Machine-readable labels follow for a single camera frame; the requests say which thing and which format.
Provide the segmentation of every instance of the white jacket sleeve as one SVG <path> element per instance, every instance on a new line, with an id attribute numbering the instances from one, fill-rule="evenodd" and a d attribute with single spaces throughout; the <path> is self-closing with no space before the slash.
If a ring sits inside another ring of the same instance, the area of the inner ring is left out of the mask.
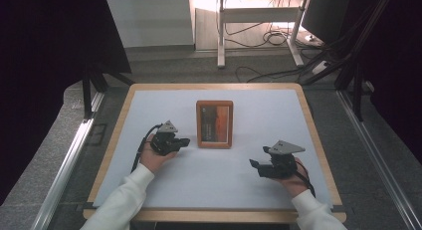
<path id="1" fill-rule="evenodd" d="M 344 225 L 332 216 L 326 204 L 318 202 L 307 190 L 292 199 L 299 213 L 298 225 L 302 230 L 346 229 Z"/>
<path id="2" fill-rule="evenodd" d="M 128 230 L 129 222 L 140 210 L 146 196 L 145 189 L 153 178 L 153 173 L 139 164 L 87 220 L 82 229 Z"/>

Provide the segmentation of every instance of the rectangular object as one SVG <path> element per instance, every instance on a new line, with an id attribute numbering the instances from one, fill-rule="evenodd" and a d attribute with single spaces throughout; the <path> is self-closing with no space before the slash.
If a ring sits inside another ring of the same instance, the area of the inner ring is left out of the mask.
<path id="1" fill-rule="evenodd" d="M 198 101 L 196 125 L 199 147 L 230 148 L 233 135 L 233 102 Z"/>

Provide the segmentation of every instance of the wire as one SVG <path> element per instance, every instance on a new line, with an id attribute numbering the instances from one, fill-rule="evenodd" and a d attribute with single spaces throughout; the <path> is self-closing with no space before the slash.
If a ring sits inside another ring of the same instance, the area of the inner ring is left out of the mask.
<path id="1" fill-rule="evenodd" d="M 146 140 L 148 139 L 149 135 L 152 133 L 153 130 L 155 130 L 156 128 L 160 128 L 160 127 L 162 127 L 162 123 L 161 124 L 157 124 L 154 127 L 152 127 L 148 131 L 148 133 L 145 135 L 145 137 L 142 139 L 142 142 L 140 143 L 140 146 L 137 149 L 136 157 L 134 158 L 134 162 L 133 162 L 133 166 L 132 166 L 131 172 L 133 172 L 136 169 L 136 167 L 137 167 L 137 163 L 139 162 L 140 154 L 143 151 L 143 147 L 145 146 Z"/>

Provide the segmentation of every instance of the wall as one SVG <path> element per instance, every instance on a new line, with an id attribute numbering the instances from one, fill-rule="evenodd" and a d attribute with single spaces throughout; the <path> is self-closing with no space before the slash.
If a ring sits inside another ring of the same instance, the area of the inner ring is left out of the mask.
<path id="1" fill-rule="evenodd" d="M 193 45 L 189 0 L 108 0 L 125 48 Z"/>

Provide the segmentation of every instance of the human hand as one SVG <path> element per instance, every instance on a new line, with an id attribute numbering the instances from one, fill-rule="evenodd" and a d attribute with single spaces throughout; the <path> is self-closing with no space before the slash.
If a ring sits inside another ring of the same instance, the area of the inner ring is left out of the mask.
<path id="1" fill-rule="evenodd" d="M 145 146 L 140 154 L 139 163 L 143 164 L 147 169 L 155 173 L 165 161 L 176 156 L 177 152 L 172 151 L 165 156 L 158 155 L 154 152 L 150 145 L 153 137 L 154 134 L 152 133 L 146 140 Z"/>
<path id="2" fill-rule="evenodd" d="M 303 168 L 303 164 L 301 160 L 298 158 L 295 158 L 295 161 L 300 163 L 300 164 L 296 164 L 296 166 L 298 167 L 298 173 L 300 173 L 301 175 L 305 177 L 308 177 L 308 173 Z M 291 194 L 293 198 L 308 189 L 307 185 L 295 175 L 286 179 L 273 178 L 273 180 L 283 184 L 283 186 L 288 190 L 288 192 Z"/>

